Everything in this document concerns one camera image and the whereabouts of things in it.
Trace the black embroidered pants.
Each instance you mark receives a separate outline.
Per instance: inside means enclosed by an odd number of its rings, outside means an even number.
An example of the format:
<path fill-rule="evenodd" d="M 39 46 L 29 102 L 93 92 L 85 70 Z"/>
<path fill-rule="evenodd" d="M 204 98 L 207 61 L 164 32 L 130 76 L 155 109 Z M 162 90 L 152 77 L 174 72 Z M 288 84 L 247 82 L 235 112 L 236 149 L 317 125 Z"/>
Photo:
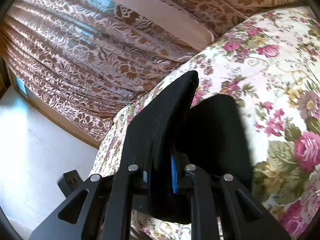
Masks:
<path fill-rule="evenodd" d="M 188 71 L 162 90 L 127 127 L 122 155 L 149 152 L 149 216 L 170 219 L 172 155 L 204 169 L 211 178 L 231 174 L 252 187 L 252 165 L 235 100 L 217 94 L 192 105 L 198 73 Z"/>

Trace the floral bed sheet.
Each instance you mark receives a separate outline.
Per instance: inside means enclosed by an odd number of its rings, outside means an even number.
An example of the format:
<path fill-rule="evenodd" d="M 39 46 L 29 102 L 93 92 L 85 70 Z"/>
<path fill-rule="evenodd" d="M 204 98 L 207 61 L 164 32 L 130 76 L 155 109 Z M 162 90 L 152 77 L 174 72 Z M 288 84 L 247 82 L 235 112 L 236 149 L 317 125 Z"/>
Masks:
<path fill-rule="evenodd" d="M 91 174 L 117 172 L 129 123 L 191 70 L 199 85 L 178 140 L 203 161 L 217 162 L 223 124 L 245 136 L 253 196 L 292 239 L 301 239 L 319 211 L 319 20 L 307 5 L 251 16 L 122 108 Z"/>

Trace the brown floral curtain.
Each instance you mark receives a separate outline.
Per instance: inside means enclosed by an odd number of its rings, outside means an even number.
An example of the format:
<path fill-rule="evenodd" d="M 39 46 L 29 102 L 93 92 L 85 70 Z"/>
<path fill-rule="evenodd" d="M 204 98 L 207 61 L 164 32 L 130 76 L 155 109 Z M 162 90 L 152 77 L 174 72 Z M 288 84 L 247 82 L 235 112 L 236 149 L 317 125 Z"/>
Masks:
<path fill-rule="evenodd" d="M 249 16 L 300 0 L 15 0 L 1 57 L 92 140 L 113 117 Z"/>

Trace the black wall power socket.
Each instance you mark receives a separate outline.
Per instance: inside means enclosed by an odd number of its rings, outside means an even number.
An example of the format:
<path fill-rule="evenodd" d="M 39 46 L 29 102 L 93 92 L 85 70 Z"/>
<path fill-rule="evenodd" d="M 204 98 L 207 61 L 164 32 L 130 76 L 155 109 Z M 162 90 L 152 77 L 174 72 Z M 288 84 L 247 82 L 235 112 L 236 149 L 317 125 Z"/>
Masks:
<path fill-rule="evenodd" d="M 57 185 L 66 198 L 82 183 L 77 170 L 66 172 L 57 180 Z"/>

